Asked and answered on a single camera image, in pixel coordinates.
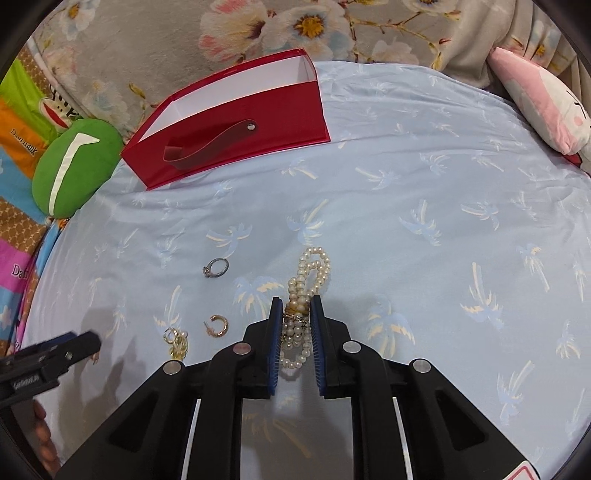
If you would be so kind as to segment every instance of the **gold hoop earring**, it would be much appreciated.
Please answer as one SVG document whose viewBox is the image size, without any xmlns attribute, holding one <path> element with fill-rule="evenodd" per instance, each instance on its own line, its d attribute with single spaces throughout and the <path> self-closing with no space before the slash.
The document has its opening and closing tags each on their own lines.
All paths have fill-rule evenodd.
<svg viewBox="0 0 591 480">
<path fill-rule="evenodd" d="M 223 329 L 220 332 L 216 332 L 207 324 L 207 322 L 203 322 L 207 330 L 207 334 L 212 337 L 223 337 L 228 331 L 228 319 L 226 317 L 222 317 L 221 315 L 212 315 L 212 317 L 209 319 L 210 322 L 215 322 L 216 320 L 221 320 L 223 322 Z"/>
<path fill-rule="evenodd" d="M 183 332 L 176 328 L 170 327 L 164 332 L 164 341 L 170 345 L 170 356 L 173 360 L 182 362 L 189 351 L 189 341 L 187 340 L 187 332 Z"/>
</svg>

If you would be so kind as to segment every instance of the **hand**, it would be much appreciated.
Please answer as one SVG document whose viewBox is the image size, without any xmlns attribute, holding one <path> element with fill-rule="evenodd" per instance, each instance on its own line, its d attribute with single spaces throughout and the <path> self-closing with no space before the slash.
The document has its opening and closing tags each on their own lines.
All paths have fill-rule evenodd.
<svg viewBox="0 0 591 480">
<path fill-rule="evenodd" d="M 33 409 L 35 411 L 35 434 L 40 444 L 40 460 L 45 470 L 53 476 L 60 469 L 61 463 L 57 456 L 56 446 L 51 441 L 51 431 L 45 422 L 47 412 L 37 400 L 33 401 Z"/>
</svg>

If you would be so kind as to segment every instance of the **green cushion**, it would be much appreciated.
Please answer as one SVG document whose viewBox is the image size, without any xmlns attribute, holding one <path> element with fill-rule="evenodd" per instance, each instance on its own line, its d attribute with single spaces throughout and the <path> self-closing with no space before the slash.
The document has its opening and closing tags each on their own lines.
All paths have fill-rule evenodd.
<svg viewBox="0 0 591 480">
<path fill-rule="evenodd" d="M 33 198 L 46 215 L 68 218 L 111 177 L 123 141 L 102 120 L 83 118 L 41 156 L 33 176 Z"/>
</svg>

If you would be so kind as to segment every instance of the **red strap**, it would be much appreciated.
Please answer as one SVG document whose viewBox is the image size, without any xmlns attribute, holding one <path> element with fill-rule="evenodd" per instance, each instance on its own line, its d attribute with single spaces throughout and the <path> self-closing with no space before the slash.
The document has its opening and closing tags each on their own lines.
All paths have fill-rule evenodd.
<svg viewBox="0 0 591 480">
<path fill-rule="evenodd" d="M 164 147 L 164 161 L 178 170 L 190 170 L 211 162 L 222 150 L 256 134 L 258 126 L 254 120 L 242 120 L 226 128 L 214 139 L 199 148 L 188 152 L 183 147 Z"/>
</svg>

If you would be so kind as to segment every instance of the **red gift box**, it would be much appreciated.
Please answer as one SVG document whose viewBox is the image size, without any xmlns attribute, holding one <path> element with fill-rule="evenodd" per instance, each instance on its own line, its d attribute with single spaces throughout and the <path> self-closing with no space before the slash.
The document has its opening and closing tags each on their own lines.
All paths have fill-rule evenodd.
<svg viewBox="0 0 591 480">
<path fill-rule="evenodd" d="M 329 141 L 316 70 L 297 49 L 233 66 L 170 96 L 122 156 L 151 190 L 234 161 Z"/>
</svg>

